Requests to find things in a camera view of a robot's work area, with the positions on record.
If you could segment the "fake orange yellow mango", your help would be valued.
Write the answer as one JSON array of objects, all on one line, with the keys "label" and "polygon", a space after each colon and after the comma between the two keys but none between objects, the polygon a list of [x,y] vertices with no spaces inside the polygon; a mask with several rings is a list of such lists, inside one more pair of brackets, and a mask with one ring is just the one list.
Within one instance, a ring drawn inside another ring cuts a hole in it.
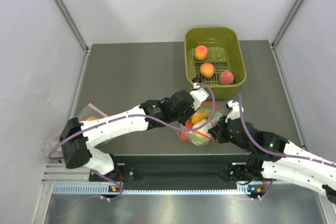
[{"label": "fake orange yellow mango", "polygon": [[208,115],[204,114],[204,113],[195,113],[192,117],[191,117],[191,122],[195,125],[198,122],[202,121],[202,120],[207,120],[208,119]]}]

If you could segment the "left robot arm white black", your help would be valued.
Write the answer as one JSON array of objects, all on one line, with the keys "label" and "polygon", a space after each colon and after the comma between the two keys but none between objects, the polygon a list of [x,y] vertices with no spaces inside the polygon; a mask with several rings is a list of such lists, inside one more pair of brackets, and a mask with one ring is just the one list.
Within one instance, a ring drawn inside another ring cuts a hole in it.
[{"label": "left robot arm white black", "polygon": [[97,149],[97,145],[132,132],[169,126],[175,121],[184,124],[205,98],[207,95],[201,90],[182,90],[170,98],[148,100],[114,116],[82,122],[73,118],[60,136],[65,166],[67,169],[86,167],[107,180],[114,180],[119,168],[113,156]]}]

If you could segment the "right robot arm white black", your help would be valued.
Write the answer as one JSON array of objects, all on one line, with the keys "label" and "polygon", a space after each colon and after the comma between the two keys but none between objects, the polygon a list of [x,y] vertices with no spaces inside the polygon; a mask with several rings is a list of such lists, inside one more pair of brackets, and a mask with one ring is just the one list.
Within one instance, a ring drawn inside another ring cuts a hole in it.
[{"label": "right robot arm white black", "polygon": [[232,143],[249,153],[248,178],[282,180],[313,190],[335,203],[335,163],[300,148],[276,133],[261,131],[241,119],[222,116],[208,133],[218,143]]}]

